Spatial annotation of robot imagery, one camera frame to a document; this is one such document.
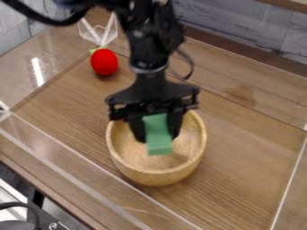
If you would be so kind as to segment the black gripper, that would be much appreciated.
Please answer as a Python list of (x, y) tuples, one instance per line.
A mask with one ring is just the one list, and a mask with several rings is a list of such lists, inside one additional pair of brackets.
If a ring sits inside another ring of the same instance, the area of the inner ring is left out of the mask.
[[(135, 113), (147, 116), (169, 112), (169, 130), (171, 138), (175, 139), (181, 134), (185, 112), (198, 108), (199, 93), (198, 86), (170, 81), (163, 70), (151, 74), (138, 74), (134, 83), (106, 98), (110, 119), (129, 119)], [(143, 120), (131, 118), (129, 124), (137, 140), (145, 143)]]

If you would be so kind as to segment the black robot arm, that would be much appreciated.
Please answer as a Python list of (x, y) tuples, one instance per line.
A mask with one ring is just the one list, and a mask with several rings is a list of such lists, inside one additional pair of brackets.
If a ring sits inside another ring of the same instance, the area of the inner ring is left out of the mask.
[(163, 114), (173, 138), (181, 134), (183, 115), (198, 107), (201, 89), (175, 83), (166, 77), (171, 54), (185, 43), (173, 0), (54, 0), (77, 12), (99, 6), (118, 17), (130, 48), (130, 67), (137, 80), (121, 92), (110, 95), (110, 119), (129, 123), (135, 138), (149, 138), (143, 119)]

